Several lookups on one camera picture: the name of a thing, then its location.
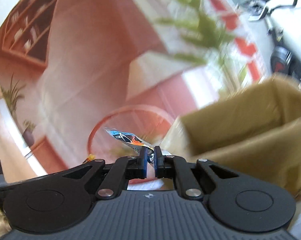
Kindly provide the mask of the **orange black snack packet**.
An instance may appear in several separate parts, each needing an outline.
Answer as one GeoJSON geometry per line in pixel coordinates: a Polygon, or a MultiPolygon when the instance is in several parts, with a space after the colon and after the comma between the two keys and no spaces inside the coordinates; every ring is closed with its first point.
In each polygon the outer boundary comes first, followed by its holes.
{"type": "Polygon", "coordinates": [[[122,156],[124,152],[128,152],[127,155],[132,155],[129,153],[128,148],[131,148],[136,156],[140,156],[142,148],[146,148],[147,161],[152,167],[154,167],[154,149],[155,145],[151,144],[138,137],[134,133],[123,132],[113,128],[104,128],[106,133],[108,133],[112,138],[120,141],[124,144],[122,150],[117,150],[118,155],[122,156]]]}

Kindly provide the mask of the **black exercise bike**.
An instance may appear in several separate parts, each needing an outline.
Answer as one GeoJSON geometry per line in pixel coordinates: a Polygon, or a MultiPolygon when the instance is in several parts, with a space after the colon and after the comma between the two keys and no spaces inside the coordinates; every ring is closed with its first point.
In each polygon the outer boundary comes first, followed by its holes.
{"type": "Polygon", "coordinates": [[[274,49],[270,68],[301,82],[301,0],[250,0],[250,21],[264,20],[274,49]]]}

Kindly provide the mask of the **brown cardboard box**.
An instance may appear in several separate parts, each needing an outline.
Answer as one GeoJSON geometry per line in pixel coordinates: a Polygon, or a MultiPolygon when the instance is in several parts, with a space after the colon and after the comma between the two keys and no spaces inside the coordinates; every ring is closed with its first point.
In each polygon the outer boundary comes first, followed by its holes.
{"type": "Polygon", "coordinates": [[[301,83],[274,75],[176,118],[160,147],[209,159],[301,200],[301,83]]]}

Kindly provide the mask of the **small yellow snack packet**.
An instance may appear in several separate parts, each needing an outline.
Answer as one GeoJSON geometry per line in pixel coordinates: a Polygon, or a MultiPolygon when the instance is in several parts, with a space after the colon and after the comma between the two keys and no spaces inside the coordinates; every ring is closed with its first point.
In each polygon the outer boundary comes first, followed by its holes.
{"type": "Polygon", "coordinates": [[[93,161],[95,159],[95,156],[93,155],[93,154],[89,154],[88,156],[87,156],[87,158],[83,161],[83,163],[85,164],[85,163],[88,163],[88,162],[90,162],[90,161],[93,161]]]}

